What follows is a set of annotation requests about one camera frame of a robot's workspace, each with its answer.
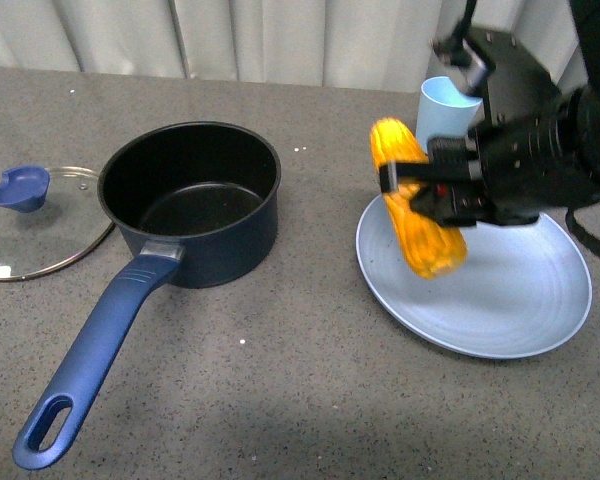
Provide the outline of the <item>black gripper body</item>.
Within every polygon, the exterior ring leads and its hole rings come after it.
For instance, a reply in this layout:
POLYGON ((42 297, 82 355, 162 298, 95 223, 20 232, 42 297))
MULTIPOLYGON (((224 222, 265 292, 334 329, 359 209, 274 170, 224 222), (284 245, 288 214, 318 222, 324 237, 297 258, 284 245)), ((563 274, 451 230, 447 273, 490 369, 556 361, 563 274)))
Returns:
POLYGON ((588 205, 578 104, 573 94, 543 111, 501 126, 476 127, 464 138, 428 141, 432 163, 475 162, 475 180, 494 208, 495 225, 524 225, 550 208, 588 205))

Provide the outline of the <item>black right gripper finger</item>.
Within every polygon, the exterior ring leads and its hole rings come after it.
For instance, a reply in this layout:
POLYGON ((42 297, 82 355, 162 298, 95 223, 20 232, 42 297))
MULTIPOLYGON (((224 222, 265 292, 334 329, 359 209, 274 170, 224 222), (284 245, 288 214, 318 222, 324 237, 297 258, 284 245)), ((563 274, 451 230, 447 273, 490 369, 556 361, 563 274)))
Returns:
POLYGON ((411 209, 444 228, 473 227, 494 222, 494 208, 484 190, 474 183, 437 183, 422 187, 410 201, 411 209))

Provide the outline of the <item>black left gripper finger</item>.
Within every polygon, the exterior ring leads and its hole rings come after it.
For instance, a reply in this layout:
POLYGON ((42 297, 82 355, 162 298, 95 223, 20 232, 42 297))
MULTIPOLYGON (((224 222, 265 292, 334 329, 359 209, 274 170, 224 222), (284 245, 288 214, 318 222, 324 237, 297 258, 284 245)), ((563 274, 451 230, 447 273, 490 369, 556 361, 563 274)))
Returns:
POLYGON ((462 183, 475 180, 475 162, 458 164, 388 162, 378 171, 382 193, 399 191, 402 180, 424 183, 462 183))

